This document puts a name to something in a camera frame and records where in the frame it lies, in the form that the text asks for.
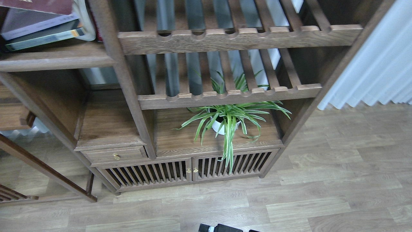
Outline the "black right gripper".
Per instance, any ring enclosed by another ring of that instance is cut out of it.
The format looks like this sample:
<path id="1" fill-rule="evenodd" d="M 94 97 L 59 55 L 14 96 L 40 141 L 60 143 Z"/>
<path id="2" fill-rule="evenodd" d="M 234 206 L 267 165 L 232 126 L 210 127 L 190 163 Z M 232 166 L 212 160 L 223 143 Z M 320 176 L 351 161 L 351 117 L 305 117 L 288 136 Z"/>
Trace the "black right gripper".
<path id="1" fill-rule="evenodd" d="M 224 224 L 218 224 L 215 227 L 206 224 L 200 224 L 198 232 L 243 232 L 243 230 Z"/>

